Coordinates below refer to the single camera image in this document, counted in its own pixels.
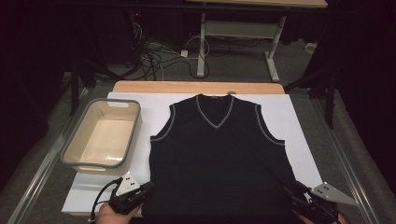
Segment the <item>armhole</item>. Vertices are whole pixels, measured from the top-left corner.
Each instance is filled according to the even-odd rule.
[[[160,132],[157,135],[150,137],[150,142],[158,142],[163,140],[166,137],[166,135],[168,135],[169,132],[171,131],[176,116],[175,105],[170,105],[169,109],[171,111],[171,116],[169,117],[169,120],[166,121],[165,126],[163,126],[163,128],[160,130]]]
[[[264,137],[266,139],[268,139],[271,143],[274,143],[279,146],[285,146],[284,140],[279,140],[279,139],[274,138],[274,136],[268,130],[267,125],[265,124],[264,118],[262,117],[262,106],[261,105],[255,105],[255,112],[256,112],[257,122],[259,124],[260,130],[262,131],[262,134],[264,135]]]

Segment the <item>white plastic bracket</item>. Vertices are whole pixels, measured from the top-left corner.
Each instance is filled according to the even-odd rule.
[[[329,202],[358,206],[357,201],[326,182],[314,189],[311,189],[311,193]]]
[[[189,51],[186,50],[186,49],[183,49],[183,50],[181,51],[181,53],[180,53],[180,56],[183,57],[183,58],[189,57]]]
[[[119,189],[116,192],[117,196],[131,192],[133,190],[140,189],[139,183],[134,179],[134,177],[128,172],[122,176],[122,182]]]

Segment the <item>black sweater vest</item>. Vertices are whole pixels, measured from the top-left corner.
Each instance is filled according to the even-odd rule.
[[[295,182],[285,142],[270,134],[260,105],[200,94],[170,109],[170,119],[150,139],[155,189],[143,205],[146,219],[301,223],[282,189]]]

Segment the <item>wooden board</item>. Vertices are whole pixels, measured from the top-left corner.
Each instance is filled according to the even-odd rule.
[[[285,94],[278,83],[119,81],[113,91],[172,93]]]

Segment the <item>v-neck collar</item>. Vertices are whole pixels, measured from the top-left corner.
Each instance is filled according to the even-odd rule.
[[[196,99],[196,104],[197,104],[199,113],[200,113],[200,114],[202,115],[202,117],[206,120],[206,122],[210,124],[210,126],[216,128],[216,129],[218,129],[219,127],[221,127],[221,125],[223,125],[223,123],[227,120],[227,118],[230,117],[231,111],[232,111],[232,109],[233,109],[233,96],[231,96],[231,95],[219,96],[219,97],[230,97],[231,99],[230,99],[230,105],[229,105],[227,114],[225,115],[225,117],[223,118],[223,120],[222,120],[218,125],[216,125],[216,124],[214,124],[212,121],[210,121],[210,119],[205,115],[204,111],[202,110],[202,108],[201,108],[201,106],[200,106],[200,102],[199,102],[199,98],[200,98],[200,97],[209,97],[209,96],[205,96],[205,95],[203,95],[203,94],[196,95],[195,99]]]

